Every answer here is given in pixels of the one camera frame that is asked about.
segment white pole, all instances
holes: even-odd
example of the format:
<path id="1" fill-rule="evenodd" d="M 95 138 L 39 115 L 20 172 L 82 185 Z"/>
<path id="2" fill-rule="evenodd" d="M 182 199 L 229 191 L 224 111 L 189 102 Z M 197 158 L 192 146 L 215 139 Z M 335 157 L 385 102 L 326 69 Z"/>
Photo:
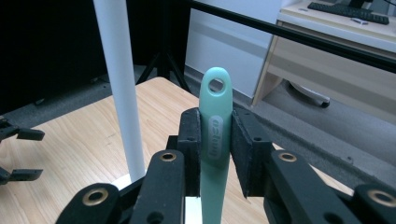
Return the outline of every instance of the white pole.
<path id="1" fill-rule="evenodd" d="M 145 175 L 126 0 L 93 0 L 131 181 Z"/>

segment white wall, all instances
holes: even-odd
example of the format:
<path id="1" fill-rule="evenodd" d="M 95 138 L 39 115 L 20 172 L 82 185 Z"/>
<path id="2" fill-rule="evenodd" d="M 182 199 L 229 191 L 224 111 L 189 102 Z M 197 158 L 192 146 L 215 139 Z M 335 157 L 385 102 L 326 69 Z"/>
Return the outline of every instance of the white wall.
<path id="1" fill-rule="evenodd" d="M 276 22 L 280 0 L 201 0 L 255 19 Z M 233 88 L 253 98 L 271 35 L 201 11 L 191 10 L 186 65 L 204 73 L 225 68 Z"/>

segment tripod leg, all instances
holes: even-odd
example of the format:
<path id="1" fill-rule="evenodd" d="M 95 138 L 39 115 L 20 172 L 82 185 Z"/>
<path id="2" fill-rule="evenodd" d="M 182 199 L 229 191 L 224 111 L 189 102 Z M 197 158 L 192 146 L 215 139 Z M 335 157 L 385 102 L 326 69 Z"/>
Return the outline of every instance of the tripod leg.
<path id="1" fill-rule="evenodd" d="M 144 81 L 146 81 L 149 77 L 149 74 L 151 73 L 152 69 L 154 68 L 155 64 L 158 62 L 158 59 L 160 58 L 160 53 L 157 53 L 154 55 L 154 58 L 149 62 L 148 66 L 146 67 L 145 71 L 143 71 L 142 75 L 140 78 L 137 80 L 136 85 L 140 84 Z"/>
<path id="2" fill-rule="evenodd" d="M 183 88 L 187 92 L 191 92 L 189 86 L 187 85 L 186 80 L 184 79 L 184 75 L 181 73 L 180 69 L 178 69 L 177 64 L 175 63 L 171 54 L 166 54 L 168 62 L 171 64 L 172 70 L 175 73 L 178 83 L 180 84 L 181 88 Z"/>

